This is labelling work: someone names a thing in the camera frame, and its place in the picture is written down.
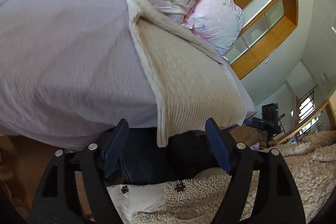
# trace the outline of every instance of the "wooden window frame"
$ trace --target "wooden window frame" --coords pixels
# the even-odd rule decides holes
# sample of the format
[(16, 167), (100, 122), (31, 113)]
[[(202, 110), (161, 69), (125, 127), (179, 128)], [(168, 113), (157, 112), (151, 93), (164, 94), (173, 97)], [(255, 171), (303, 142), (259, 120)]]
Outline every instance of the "wooden window frame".
[[(259, 13), (242, 29), (240, 35), (251, 27), (276, 2), (271, 0)], [(244, 78), (263, 60), (265, 60), (298, 26), (298, 0), (282, 0), (284, 16), (271, 27), (255, 44), (246, 50), (232, 64), (231, 68), (239, 80)]]

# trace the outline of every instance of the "beige sweater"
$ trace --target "beige sweater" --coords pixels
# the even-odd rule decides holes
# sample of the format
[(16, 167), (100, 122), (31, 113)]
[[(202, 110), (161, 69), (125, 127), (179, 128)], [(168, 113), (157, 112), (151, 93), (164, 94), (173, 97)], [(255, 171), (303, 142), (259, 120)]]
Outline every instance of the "beige sweater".
[[(327, 131), (309, 136), (306, 143), (277, 147), (282, 155), (286, 156), (285, 161), (298, 187), (307, 223), (318, 213), (336, 185), (336, 144), (333, 144), (335, 142), (336, 131)], [(221, 175), (183, 181), (186, 184), (183, 193), (175, 192), (176, 182), (166, 183), (165, 204), (162, 211), (137, 212), (133, 215), (132, 223), (211, 223), (231, 178), (224, 171), (221, 172)], [(255, 171), (242, 219), (252, 213), (257, 185), (258, 171)]]
[(129, 28), (156, 97), (157, 144), (189, 130), (242, 124), (246, 106), (214, 48), (155, 10), (148, 0), (127, 0)]

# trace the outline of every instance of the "railing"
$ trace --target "railing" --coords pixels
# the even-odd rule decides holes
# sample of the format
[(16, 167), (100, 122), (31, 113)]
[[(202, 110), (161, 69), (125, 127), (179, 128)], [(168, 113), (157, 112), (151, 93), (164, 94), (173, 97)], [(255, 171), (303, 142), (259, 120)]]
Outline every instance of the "railing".
[(312, 119), (317, 117), (323, 110), (326, 110), (330, 127), (332, 130), (336, 130), (336, 118), (331, 107), (329, 100), (324, 100), (308, 117), (306, 117), (301, 123), (299, 123), (294, 129), (278, 139), (279, 144), (286, 143), (290, 138), (295, 136), (304, 126), (311, 122)]

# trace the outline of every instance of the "glass pane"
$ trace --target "glass pane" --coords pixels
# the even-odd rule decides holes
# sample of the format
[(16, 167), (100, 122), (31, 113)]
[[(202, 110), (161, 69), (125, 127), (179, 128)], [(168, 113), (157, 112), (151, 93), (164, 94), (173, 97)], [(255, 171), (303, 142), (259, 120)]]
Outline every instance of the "glass pane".
[(271, 27), (276, 24), (280, 18), (284, 15), (284, 6), (282, 0), (277, 0), (266, 12), (266, 22), (268, 27)]
[(229, 60), (229, 64), (236, 60), (246, 49), (247, 46), (244, 40), (239, 37), (225, 55)]
[(250, 28), (243, 33), (242, 37), (248, 46), (251, 46), (260, 37), (262, 37), (265, 32), (267, 32), (268, 27), (266, 23), (266, 18), (262, 15), (256, 22), (253, 23)]

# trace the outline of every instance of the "white wall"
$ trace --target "white wall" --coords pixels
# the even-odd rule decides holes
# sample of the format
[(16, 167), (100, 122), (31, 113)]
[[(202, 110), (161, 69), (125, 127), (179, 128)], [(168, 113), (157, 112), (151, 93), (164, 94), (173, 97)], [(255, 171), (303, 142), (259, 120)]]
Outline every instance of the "white wall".
[(317, 85), (314, 77), (302, 60), (300, 60), (290, 76), (288, 76), (287, 82), (298, 99), (301, 99)]
[[(269, 0), (253, 0), (245, 9), (246, 21), (254, 17)], [(286, 83), (305, 50), (310, 29), (313, 0), (299, 0), (299, 24), (270, 56), (242, 79), (242, 83), (258, 105)]]
[(258, 112), (255, 117), (260, 119), (263, 117), (261, 110), (263, 105), (278, 103), (279, 116), (283, 113), (286, 114), (286, 116), (281, 119), (281, 122), (284, 130), (288, 132), (292, 130), (295, 125), (295, 119), (291, 116), (291, 111), (295, 111), (295, 100), (296, 99), (293, 91), (291, 90), (288, 83), (286, 83), (257, 106)]
[[(336, 0), (314, 0), (312, 21), (302, 60), (326, 96), (336, 85)], [(330, 82), (325, 82), (326, 73)]]

